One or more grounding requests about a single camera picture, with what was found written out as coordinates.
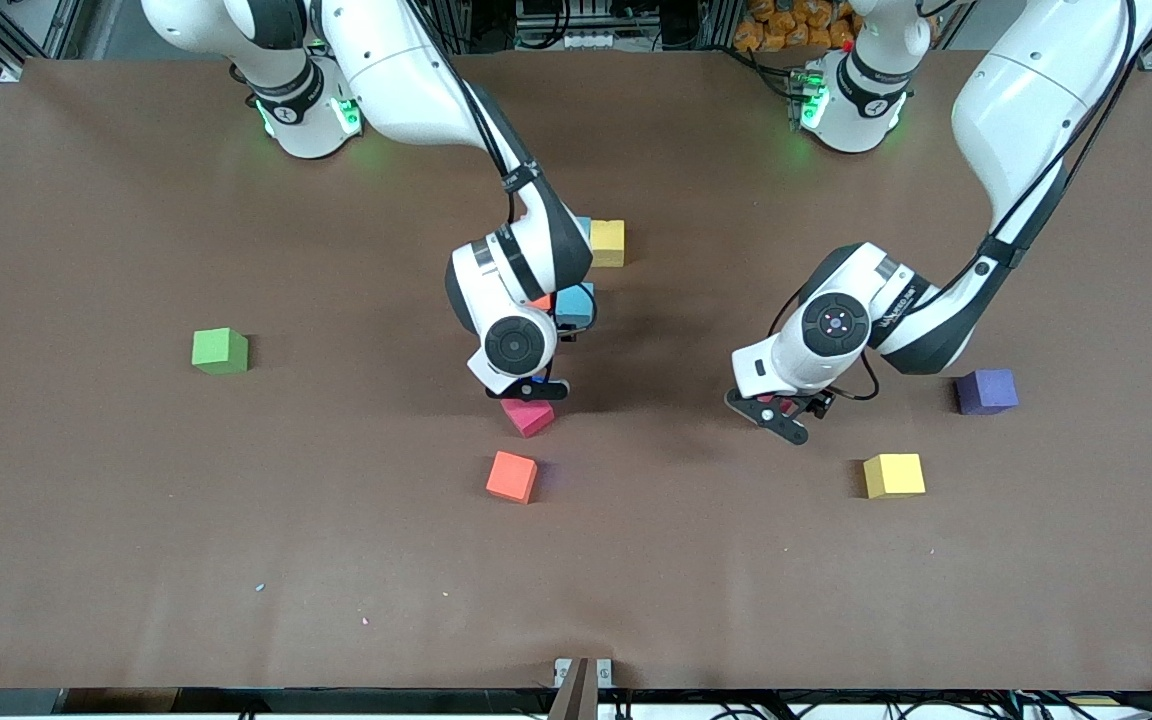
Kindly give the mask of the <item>yellow foam cube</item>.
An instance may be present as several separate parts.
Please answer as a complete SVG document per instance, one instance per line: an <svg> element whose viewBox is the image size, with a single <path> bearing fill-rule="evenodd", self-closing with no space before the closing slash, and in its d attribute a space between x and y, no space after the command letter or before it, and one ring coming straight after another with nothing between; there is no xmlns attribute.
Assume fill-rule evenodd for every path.
<svg viewBox="0 0 1152 720"><path fill-rule="evenodd" d="M590 223L591 253L594 268L622 268L626 266L626 222L623 220L594 219Z"/></svg>
<svg viewBox="0 0 1152 720"><path fill-rule="evenodd" d="M861 469L867 498L919 497L925 493L918 454L879 454L865 460Z"/></svg>

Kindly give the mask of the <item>orange fruit pile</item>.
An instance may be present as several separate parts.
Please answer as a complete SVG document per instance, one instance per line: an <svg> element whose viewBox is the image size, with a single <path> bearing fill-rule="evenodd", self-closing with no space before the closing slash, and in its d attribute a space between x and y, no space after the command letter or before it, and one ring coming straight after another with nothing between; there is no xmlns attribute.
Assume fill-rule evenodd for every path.
<svg viewBox="0 0 1152 720"><path fill-rule="evenodd" d="M850 50L865 24L849 0L744 0L732 32L740 53L773 53L786 47Z"/></svg>

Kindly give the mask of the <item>metal table edge bracket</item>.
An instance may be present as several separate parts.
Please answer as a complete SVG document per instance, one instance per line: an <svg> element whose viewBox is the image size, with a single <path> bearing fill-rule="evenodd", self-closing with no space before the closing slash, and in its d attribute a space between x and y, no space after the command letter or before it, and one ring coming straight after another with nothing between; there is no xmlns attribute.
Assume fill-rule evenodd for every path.
<svg viewBox="0 0 1152 720"><path fill-rule="evenodd" d="M573 659L558 659L553 664L553 679L550 687L558 689L564 682L568 670L571 669L575 660ZM599 689L612 689L616 688L614 683L614 665L611 659L593 659L590 661L591 669L596 670L596 685Z"/></svg>

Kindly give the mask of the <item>purple foam cube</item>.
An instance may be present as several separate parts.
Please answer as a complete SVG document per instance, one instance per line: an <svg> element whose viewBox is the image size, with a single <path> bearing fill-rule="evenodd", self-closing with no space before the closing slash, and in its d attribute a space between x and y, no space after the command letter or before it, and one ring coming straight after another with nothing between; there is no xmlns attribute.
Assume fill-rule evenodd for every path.
<svg viewBox="0 0 1152 720"><path fill-rule="evenodd" d="M1018 388L1010 369L982 367L954 382L957 411L967 416L1006 414L1020 406Z"/></svg>

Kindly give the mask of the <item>green foam cube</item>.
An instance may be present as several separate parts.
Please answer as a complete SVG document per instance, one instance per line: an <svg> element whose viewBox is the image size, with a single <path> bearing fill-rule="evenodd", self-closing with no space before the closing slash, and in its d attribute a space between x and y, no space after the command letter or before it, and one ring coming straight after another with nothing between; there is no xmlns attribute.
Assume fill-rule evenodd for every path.
<svg viewBox="0 0 1152 720"><path fill-rule="evenodd" d="M196 331L191 365L209 376L244 373L250 369L250 342L232 328Z"/></svg>

